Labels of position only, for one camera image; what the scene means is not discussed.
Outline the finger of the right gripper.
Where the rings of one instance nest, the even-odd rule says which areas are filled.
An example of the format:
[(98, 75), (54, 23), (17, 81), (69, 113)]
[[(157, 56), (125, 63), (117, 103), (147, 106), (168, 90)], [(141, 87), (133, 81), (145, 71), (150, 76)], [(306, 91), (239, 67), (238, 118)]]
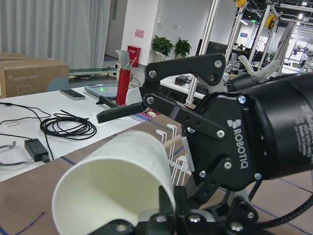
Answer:
[(142, 102), (124, 105), (119, 107), (114, 107), (111, 109), (104, 110), (96, 115), (98, 123), (107, 122), (121, 117), (126, 117), (129, 115), (134, 115), (141, 113), (144, 110), (144, 105)]

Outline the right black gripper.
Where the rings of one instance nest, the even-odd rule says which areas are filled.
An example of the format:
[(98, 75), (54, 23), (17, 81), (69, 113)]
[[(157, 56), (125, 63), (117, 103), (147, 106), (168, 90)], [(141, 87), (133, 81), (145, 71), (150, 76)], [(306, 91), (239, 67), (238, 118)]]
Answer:
[(219, 187), (240, 191), (256, 179), (275, 179), (313, 167), (313, 77), (280, 76), (232, 93), (206, 95), (194, 110), (159, 94), (162, 79), (191, 73), (217, 85), (225, 58), (207, 54), (149, 64), (143, 102), (182, 125), (193, 170), (190, 203), (205, 203)]

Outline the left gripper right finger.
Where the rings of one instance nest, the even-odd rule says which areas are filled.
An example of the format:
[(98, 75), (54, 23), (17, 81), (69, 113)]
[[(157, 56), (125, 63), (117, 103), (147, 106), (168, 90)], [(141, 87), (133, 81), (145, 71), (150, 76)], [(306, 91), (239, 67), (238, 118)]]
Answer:
[(174, 198), (176, 203), (176, 215), (186, 215), (191, 211), (185, 187), (176, 186), (174, 188)]

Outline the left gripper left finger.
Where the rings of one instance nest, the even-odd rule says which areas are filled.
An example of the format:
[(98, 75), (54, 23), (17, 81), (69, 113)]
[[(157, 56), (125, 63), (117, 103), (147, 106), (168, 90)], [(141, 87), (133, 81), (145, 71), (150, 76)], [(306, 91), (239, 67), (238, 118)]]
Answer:
[(159, 196), (159, 213), (161, 215), (173, 215), (174, 214), (173, 206), (163, 186), (158, 187), (158, 196)]

